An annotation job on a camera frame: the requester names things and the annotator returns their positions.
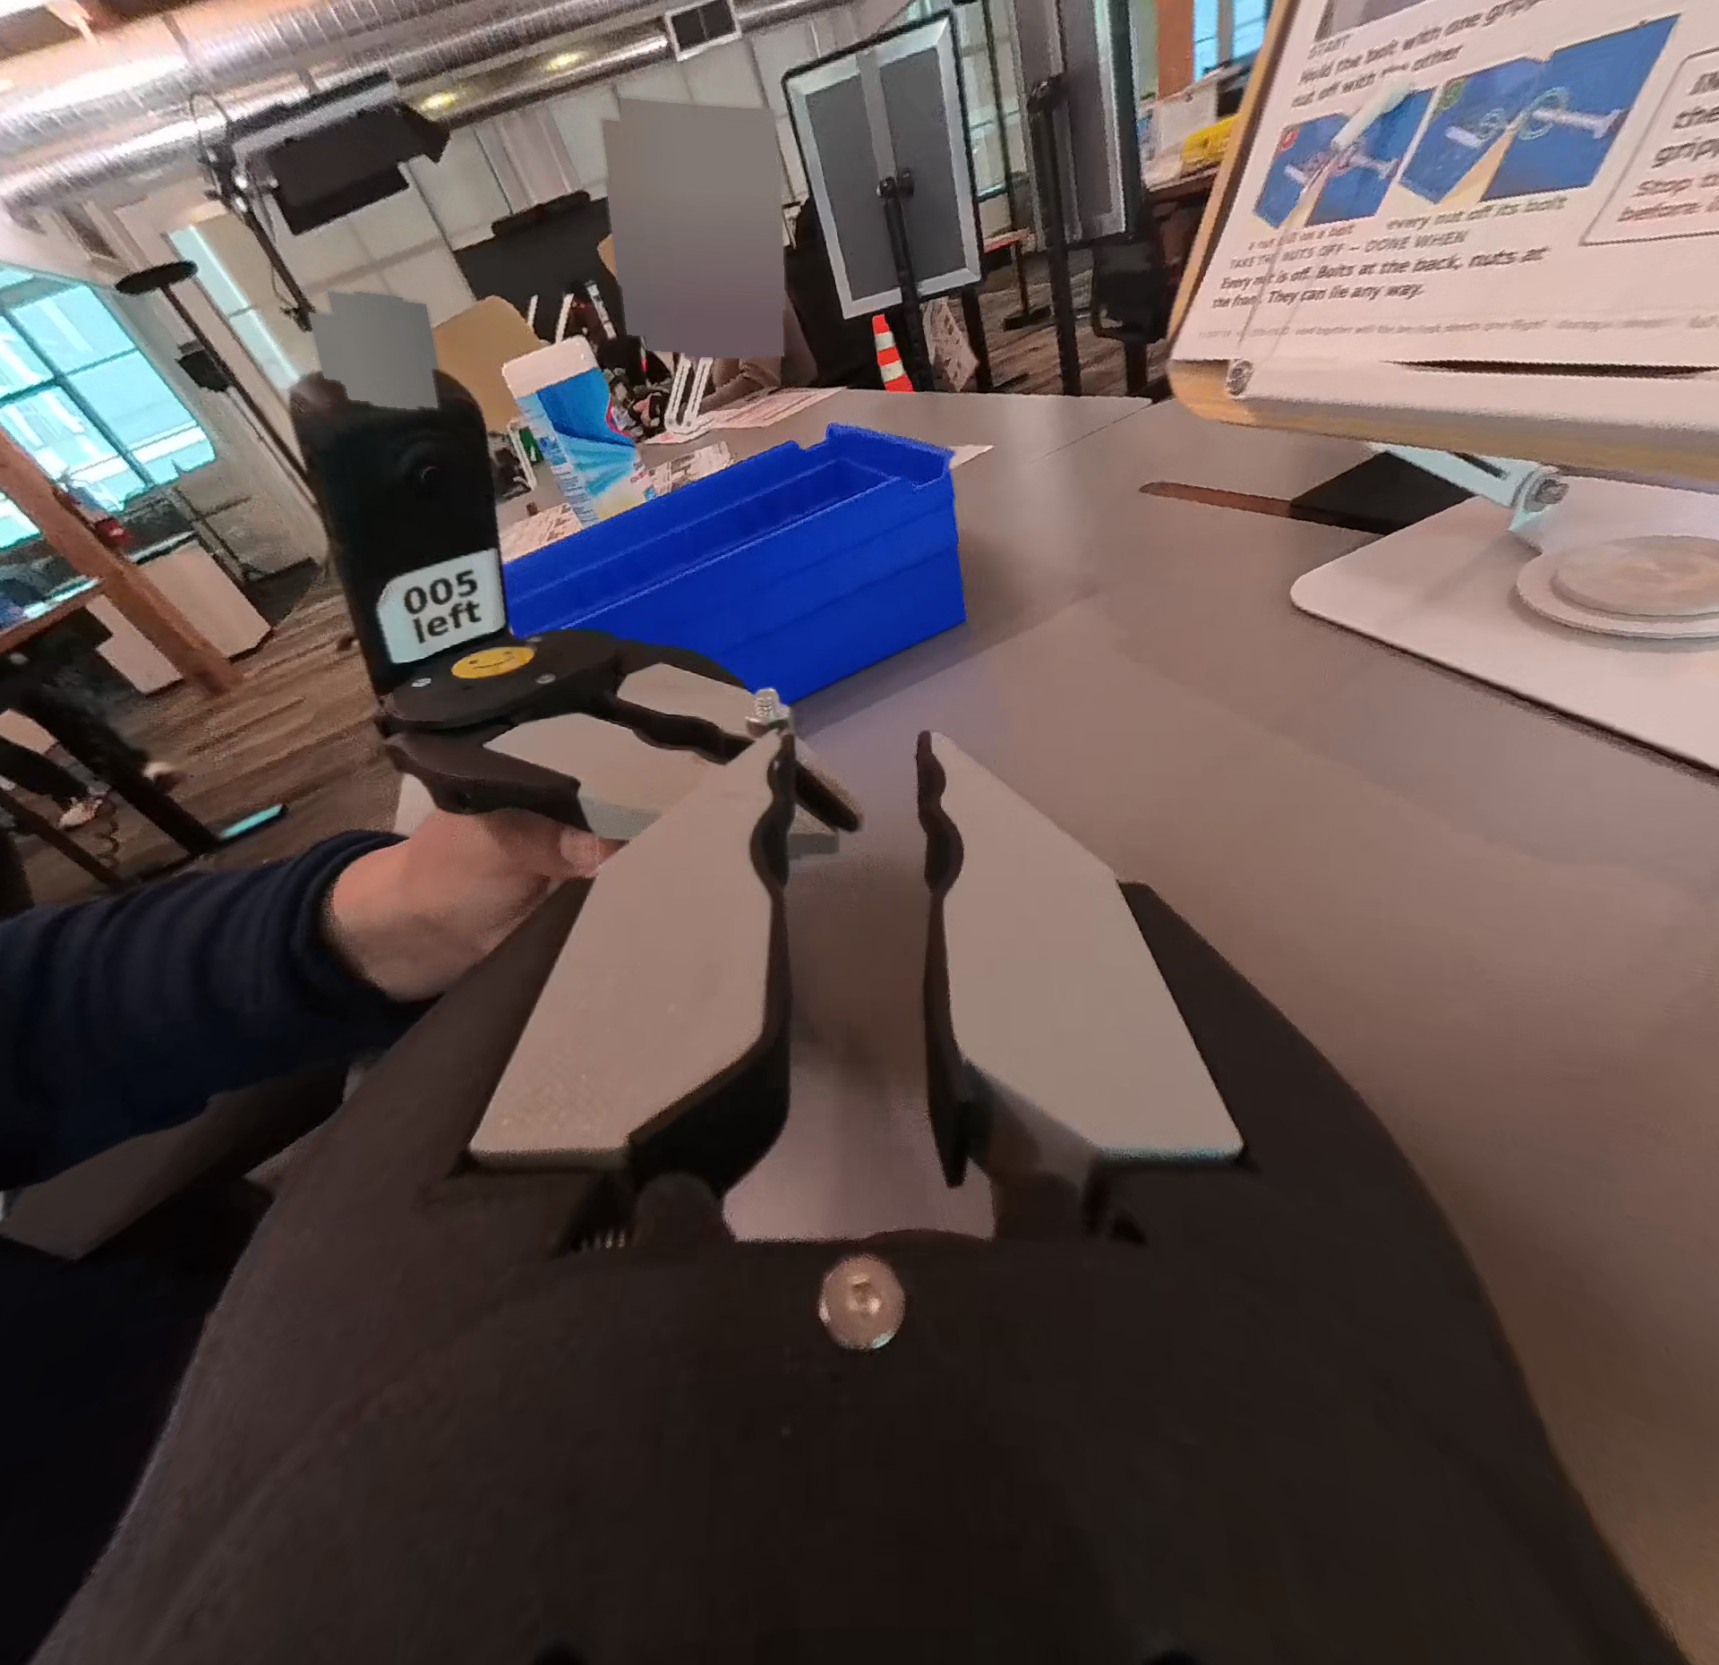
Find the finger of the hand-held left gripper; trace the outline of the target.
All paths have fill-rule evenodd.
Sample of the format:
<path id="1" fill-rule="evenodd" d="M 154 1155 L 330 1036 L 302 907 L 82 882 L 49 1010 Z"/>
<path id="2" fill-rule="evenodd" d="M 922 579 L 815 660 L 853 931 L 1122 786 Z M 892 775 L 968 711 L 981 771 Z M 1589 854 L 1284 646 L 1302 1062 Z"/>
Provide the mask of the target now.
<path id="1" fill-rule="evenodd" d="M 732 761 L 758 733 L 748 725 L 754 695 L 688 670 L 653 664 L 627 674 L 613 691 L 613 721 L 665 751 Z"/>
<path id="2" fill-rule="evenodd" d="M 655 747 L 597 719 L 530 721 L 490 737 L 484 749 L 569 777 L 589 836 L 607 842 L 641 836 L 718 767 L 718 759 Z"/>

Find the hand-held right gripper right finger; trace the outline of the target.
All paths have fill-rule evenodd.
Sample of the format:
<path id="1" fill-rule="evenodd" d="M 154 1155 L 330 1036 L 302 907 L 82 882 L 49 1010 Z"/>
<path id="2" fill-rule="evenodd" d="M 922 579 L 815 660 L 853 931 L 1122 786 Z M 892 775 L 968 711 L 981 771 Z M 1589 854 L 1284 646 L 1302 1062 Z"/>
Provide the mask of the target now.
<path id="1" fill-rule="evenodd" d="M 914 741 L 928 891 L 926 1103 L 942 1178 L 991 1236 L 1059 1238 L 1148 1173 L 1243 1165 L 1243 1137 L 1104 860 L 948 735 Z"/>

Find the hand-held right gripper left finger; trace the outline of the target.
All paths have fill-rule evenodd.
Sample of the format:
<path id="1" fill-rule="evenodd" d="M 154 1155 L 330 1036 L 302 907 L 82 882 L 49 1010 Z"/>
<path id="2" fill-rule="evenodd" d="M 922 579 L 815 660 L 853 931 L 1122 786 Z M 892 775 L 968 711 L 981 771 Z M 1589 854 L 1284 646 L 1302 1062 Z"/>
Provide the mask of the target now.
<path id="1" fill-rule="evenodd" d="M 764 735 L 589 882 L 468 1141 L 488 1173 L 732 1190 L 779 1137 L 795 741 Z"/>

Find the blue plastic bin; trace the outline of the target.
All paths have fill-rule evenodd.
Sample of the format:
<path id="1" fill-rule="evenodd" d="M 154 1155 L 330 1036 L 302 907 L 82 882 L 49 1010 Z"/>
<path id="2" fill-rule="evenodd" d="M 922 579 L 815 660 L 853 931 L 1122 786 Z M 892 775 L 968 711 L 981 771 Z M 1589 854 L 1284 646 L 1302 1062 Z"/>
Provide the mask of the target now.
<path id="1" fill-rule="evenodd" d="M 795 705 L 966 622 L 952 462 L 829 424 L 506 561 L 512 630 L 686 650 Z"/>

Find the person's left forearm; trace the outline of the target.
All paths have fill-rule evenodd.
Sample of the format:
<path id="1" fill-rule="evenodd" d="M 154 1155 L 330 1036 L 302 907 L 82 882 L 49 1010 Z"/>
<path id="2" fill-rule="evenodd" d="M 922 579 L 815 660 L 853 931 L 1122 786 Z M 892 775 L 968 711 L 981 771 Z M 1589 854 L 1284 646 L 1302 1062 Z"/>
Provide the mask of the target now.
<path id="1" fill-rule="evenodd" d="M 324 943 L 332 883 L 399 838 L 348 832 L 1 925 L 1 1188 L 45 1182 L 229 1091 L 346 1066 L 425 1010 Z"/>

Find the person's left hand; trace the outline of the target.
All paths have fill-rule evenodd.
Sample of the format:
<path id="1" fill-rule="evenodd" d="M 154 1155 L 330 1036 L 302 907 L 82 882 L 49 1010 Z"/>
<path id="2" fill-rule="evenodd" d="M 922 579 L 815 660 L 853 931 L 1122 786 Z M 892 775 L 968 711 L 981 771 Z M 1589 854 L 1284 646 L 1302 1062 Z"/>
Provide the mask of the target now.
<path id="1" fill-rule="evenodd" d="M 619 842 L 524 812 L 429 812 L 354 860 L 320 907 L 320 941 L 397 1004 L 441 996 L 560 885 L 591 880 Z"/>

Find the white cabinet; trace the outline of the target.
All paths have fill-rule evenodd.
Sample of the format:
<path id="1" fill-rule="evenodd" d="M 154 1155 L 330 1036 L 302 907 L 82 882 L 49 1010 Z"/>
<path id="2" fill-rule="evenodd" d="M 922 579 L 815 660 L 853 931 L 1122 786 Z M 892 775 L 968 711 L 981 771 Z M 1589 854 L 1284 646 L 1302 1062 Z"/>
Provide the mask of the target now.
<path id="1" fill-rule="evenodd" d="M 270 624 L 199 541 L 181 541 L 167 553 L 144 561 L 140 573 L 225 660 L 245 658 L 268 640 Z M 108 598 L 94 598 L 88 612 L 110 634 L 96 646 L 96 654 L 134 691 L 158 693 L 183 682 L 175 664 Z"/>

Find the black studio light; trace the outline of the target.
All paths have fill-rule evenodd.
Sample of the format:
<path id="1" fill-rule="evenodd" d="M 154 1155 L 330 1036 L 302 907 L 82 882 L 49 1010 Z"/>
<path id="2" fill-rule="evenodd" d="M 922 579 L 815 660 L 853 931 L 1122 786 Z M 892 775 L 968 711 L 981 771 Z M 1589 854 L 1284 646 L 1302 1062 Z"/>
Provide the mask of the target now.
<path id="1" fill-rule="evenodd" d="M 290 236 L 306 236 L 407 189 L 405 169 L 437 165 L 451 133 L 385 74 L 314 96 L 257 133 L 257 167 Z"/>

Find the person's office chair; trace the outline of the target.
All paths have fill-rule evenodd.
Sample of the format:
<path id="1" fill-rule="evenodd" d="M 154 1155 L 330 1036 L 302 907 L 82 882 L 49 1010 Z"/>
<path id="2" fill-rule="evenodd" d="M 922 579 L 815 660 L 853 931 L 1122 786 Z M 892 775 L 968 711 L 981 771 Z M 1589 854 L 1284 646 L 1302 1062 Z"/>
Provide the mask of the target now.
<path id="1" fill-rule="evenodd" d="M 5 1246 L 82 1262 L 189 1188 L 243 1178 L 330 1117 L 348 1070 L 217 1095 L 191 1121 L 118 1143 L 51 1180 L 3 1192 Z"/>

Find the white stand with wooden board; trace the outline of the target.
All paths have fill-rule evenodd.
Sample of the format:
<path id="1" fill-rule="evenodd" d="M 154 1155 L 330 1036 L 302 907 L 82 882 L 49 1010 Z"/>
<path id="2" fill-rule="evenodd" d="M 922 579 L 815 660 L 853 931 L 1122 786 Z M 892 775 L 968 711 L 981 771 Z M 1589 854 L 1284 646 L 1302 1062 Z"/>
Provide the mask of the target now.
<path id="1" fill-rule="evenodd" d="M 1716 301 L 1712 369 L 1177 351 L 1298 2 L 1278 0 L 1175 299 L 1173 396 L 1471 493 L 1296 581 L 1302 614 L 1714 773 Z"/>

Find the grey framed panel on stand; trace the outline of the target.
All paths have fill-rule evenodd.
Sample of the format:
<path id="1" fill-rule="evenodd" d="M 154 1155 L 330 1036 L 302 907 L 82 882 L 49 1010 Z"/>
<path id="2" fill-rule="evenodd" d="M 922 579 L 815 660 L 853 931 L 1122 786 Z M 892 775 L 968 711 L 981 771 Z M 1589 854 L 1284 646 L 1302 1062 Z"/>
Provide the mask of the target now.
<path id="1" fill-rule="evenodd" d="M 950 12 L 785 72 L 781 98 L 847 321 L 981 282 Z"/>

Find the black office chair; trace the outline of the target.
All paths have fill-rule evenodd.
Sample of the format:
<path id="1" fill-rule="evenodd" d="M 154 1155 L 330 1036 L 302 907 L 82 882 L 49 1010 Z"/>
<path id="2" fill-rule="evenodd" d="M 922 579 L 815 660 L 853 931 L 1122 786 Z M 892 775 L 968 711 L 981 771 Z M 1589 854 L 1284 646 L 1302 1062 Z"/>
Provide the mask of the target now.
<path id="1" fill-rule="evenodd" d="M 1146 228 L 1138 236 L 1094 240 L 1086 250 L 1090 333 L 1140 349 L 1162 343 L 1173 301 L 1162 238 Z"/>

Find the black desk grommet cover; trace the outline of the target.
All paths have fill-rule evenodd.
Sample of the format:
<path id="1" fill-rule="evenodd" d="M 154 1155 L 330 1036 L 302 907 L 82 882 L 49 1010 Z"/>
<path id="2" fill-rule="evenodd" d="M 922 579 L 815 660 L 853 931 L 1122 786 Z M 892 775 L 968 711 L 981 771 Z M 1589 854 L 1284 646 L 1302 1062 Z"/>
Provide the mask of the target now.
<path id="1" fill-rule="evenodd" d="M 1364 462 L 1294 495 L 1288 517 L 1387 537 L 1469 501 L 1471 493 L 1393 454 Z"/>

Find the person's dark clothing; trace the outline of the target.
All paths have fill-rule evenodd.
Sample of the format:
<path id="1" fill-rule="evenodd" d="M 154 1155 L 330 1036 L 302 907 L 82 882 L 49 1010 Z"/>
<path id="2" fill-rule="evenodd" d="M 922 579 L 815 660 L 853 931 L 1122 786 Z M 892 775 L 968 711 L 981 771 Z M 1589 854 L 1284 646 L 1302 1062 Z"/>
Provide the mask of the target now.
<path id="1" fill-rule="evenodd" d="M 96 1563 L 264 1200 L 165 1204 L 82 1260 L 1 1252 L 1 1660 Z"/>

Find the printed instruction sheet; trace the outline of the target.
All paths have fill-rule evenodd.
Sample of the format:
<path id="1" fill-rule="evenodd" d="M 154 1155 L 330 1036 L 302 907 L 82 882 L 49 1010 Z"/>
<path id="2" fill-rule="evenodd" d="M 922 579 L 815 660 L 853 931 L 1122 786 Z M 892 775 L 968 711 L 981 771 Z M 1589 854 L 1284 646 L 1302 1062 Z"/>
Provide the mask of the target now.
<path id="1" fill-rule="evenodd" d="M 1714 367 L 1714 0 L 1300 0 L 1183 357 Z"/>

